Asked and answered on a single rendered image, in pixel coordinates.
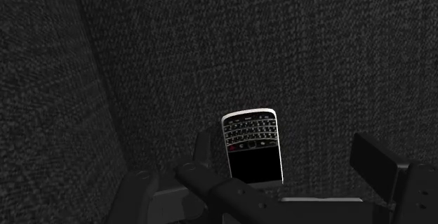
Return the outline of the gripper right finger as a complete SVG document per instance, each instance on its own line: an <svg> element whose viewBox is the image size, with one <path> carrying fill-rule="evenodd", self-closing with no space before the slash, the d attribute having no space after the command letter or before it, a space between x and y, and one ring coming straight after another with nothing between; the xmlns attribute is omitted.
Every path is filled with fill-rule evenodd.
<svg viewBox="0 0 438 224"><path fill-rule="evenodd" d="M373 209L370 224L438 224L438 166L408 161L367 133L356 133L351 167L390 207Z"/></svg>

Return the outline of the dark grey fabric sofa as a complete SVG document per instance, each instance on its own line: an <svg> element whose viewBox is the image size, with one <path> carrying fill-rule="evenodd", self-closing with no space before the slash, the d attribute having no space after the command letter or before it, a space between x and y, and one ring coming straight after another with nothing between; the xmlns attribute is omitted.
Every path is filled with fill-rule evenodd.
<svg viewBox="0 0 438 224"><path fill-rule="evenodd" d="M438 0L0 0L0 224L104 224L227 113L276 111L272 197L377 194L356 132L438 166Z"/></svg>

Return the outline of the black keypad phone silver rim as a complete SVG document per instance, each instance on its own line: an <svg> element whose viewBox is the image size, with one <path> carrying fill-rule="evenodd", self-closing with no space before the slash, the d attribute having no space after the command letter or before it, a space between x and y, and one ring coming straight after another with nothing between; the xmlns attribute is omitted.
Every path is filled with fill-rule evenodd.
<svg viewBox="0 0 438 224"><path fill-rule="evenodd" d="M231 112L220 123L231 177L258 189L284 184L277 114L273 109Z"/></svg>

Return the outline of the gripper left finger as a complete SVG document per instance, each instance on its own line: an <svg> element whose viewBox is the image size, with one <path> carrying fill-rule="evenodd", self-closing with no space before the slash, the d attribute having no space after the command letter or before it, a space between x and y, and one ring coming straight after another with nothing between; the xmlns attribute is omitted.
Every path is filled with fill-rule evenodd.
<svg viewBox="0 0 438 224"><path fill-rule="evenodd" d="M224 179L208 168L210 134L198 133L193 159L174 173L126 174L114 198L108 224L169 224L206 217L203 224L284 224L282 205L237 179Z"/></svg>

